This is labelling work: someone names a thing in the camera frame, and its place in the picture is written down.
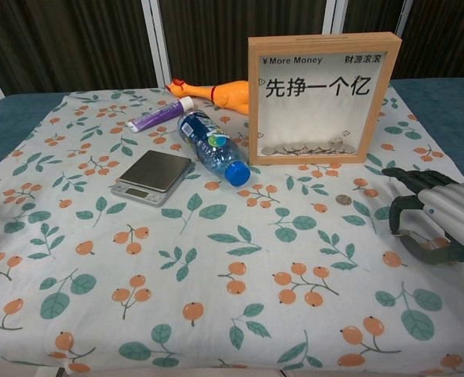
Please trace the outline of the black and silver right hand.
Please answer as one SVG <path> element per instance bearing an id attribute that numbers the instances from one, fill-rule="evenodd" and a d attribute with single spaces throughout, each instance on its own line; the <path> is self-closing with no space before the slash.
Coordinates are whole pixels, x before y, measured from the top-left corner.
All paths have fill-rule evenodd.
<path id="1" fill-rule="evenodd" d="M 435 170 L 384 168 L 382 173 L 403 183 L 412 194 L 396 197 L 389 208 L 390 232 L 419 261 L 428 265 L 464 262 L 464 182 L 449 178 Z M 422 248 L 407 232 L 400 231 L 400 218 L 405 210 L 420 210 L 439 226 L 449 244 L 432 250 Z"/>

